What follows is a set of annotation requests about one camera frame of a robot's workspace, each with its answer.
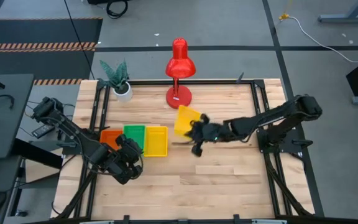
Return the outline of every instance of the green bin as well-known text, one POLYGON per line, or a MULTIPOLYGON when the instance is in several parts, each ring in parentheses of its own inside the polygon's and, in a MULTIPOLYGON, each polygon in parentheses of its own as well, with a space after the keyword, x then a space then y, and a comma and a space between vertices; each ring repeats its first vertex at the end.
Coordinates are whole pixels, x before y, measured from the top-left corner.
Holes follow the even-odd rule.
POLYGON ((144 142, 146 134, 145 125, 124 125, 124 134, 127 138, 133 139, 144 153, 144 142))

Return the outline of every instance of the gray floor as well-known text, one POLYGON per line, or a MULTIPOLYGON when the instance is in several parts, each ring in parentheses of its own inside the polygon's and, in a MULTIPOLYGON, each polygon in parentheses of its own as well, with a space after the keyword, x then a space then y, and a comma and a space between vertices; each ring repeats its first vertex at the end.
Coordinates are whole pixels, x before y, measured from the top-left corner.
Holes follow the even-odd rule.
MULTIPOLYGON (((262 1, 252 0, 133 0, 128 13, 111 20, 97 6, 80 0, 67 0, 73 17, 103 17, 98 47, 168 46, 176 37, 185 37, 189 45, 263 45, 272 46, 262 1)), ((281 46, 313 46, 295 21, 278 22, 287 5, 284 0, 269 0, 281 46)), ((304 29, 327 45, 358 45, 358 25, 320 24, 319 14, 346 12, 356 0, 297 0, 289 13, 297 17, 304 29)), ((0 18, 68 17, 61 0, 5 0, 0 18)), ((343 52, 358 60, 358 51, 343 52)), ((131 78, 166 78, 164 74, 170 52, 95 53, 93 71, 106 77, 99 66, 104 60, 115 66, 126 60, 131 78)), ((191 51, 197 74, 193 78, 281 78, 275 52, 272 51, 191 51)), ((334 52, 283 52, 295 94, 308 93, 323 108, 322 117, 303 125, 305 135, 314 141, 311 161, 324 212, 327 217, 358 218, 358 106, 350 102, 351 90, 345 76, 357 64, 348 63, 334 52)), ((75 103, 78 86, 35 86, 31 100, 43 96, 75 103)), ((28 131, 39 124, 24 118, 28 131)), ((23 131, 19 137, 31 138, 23 131)), ((48 194, 35 208, 32 191, 24 195, 20 208, 29 210, 26 218, 8 218, 6 223, 44 220, 50 211, 54 189, 35 190, 48 194)))

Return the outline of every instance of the lamp base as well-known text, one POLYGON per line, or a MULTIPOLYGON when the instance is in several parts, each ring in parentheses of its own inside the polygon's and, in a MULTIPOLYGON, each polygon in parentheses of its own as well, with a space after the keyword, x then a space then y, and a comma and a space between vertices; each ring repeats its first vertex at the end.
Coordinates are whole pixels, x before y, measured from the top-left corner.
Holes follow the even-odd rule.
POLYGON ((188 106, 190 102, 191 91, 183 85, 178 87, 178 95, 176 97, 173 95, 173 87, 167 91, 167 103, 173 109, 178 109, 179 105, 188 106))

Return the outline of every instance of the white cable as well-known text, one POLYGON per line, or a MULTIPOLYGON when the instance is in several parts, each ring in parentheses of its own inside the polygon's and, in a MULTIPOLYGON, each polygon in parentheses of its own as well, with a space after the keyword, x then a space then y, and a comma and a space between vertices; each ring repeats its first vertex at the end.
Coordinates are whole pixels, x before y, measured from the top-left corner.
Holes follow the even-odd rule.
POLYGON ((320 45, 320 46, 322 46, 322 47, 324 47, 324 48, 326 48, 326 49, 329 49, 329 50, 334 51, 335 53, 339 54, 339 55, 342 56, 344 59, 346 59, 348 62, 358 63, 358 61, 353 61, 353 60, 348 59, 345 55, 343 55, 342 53, 340 53, 340 52, 338 52, 337 50, 333 49, 332 47, 327 47, 327 46, 325 46, 325 45, 323 45, 323 44, 320 44, 317 40, 315 40, 314 38, 312 38, 308 33, 306 33, 306 32, 303 30, 303 28, 302 28, 302 26, 301 26, 301 23, 299 22, 299 20, 298 20, 297 18, 295 18, 295 17, 293 17, 293 16, 290 16, 290 17, 288 17, 288 18, 295 20, 295 21, 298 23, 299 28, 301 29, 302 33, 304 33, 304 35, 307 35, 307 36, 308 36, 312 41, 314 41, 316 44, 318 44, 318 45, 320 45))

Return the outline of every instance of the red desk lamp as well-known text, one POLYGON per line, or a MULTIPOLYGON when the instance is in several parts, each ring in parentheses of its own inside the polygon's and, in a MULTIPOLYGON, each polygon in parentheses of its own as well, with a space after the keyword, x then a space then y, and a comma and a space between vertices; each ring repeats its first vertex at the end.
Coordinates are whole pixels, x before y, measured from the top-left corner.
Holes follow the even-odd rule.
POLYGON ((173 87, 167 91, 167 103, 178 109, 179 105, 188 106, 191 102, 191 91, 179 85, 179 78, 188 78, 196 73, 193 61, 187 57, 187 42, 183 38, 176 38, 172 44, 173 58, 168 62, 165 73, 173 78, 173 87))

